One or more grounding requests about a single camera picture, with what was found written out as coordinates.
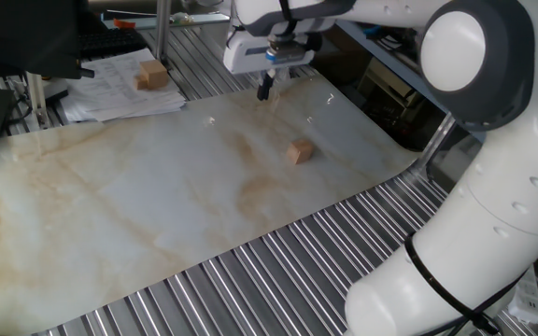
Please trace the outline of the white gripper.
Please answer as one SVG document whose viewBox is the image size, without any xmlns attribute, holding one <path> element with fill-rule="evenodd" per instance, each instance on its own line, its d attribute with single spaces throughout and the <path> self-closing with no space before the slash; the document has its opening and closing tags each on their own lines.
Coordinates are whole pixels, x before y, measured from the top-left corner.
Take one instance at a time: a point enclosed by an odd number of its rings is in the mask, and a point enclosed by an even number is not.
<svg viewBox="0 0 538 336">
<path fill-rule="evenodd" d="M 223 64 L 232 74 L 266 71 L 257 90 L 258 100 L 265 101 L 274 84 L 274 69 L 308 64 L 315 53 L 296 39 L 278 41 L 273 35 L 256 37 L 238 31 L 228 37 Z"/>
</svg>

